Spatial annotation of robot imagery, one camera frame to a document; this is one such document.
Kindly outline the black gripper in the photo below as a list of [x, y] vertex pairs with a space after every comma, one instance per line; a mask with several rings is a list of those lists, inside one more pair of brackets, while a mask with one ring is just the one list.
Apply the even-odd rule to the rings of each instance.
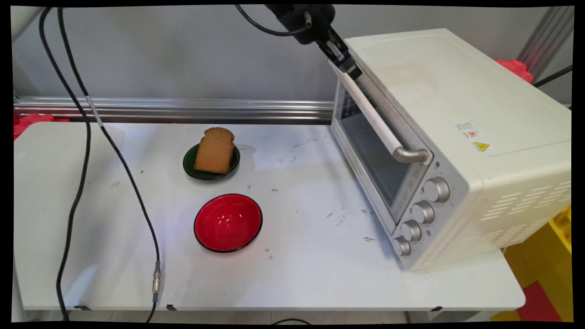
[[343, 39], [331, 27], [333, 5], [265, 5], [299, 44], [319, 44], [329, 61], [351, 79], [362, 74]]

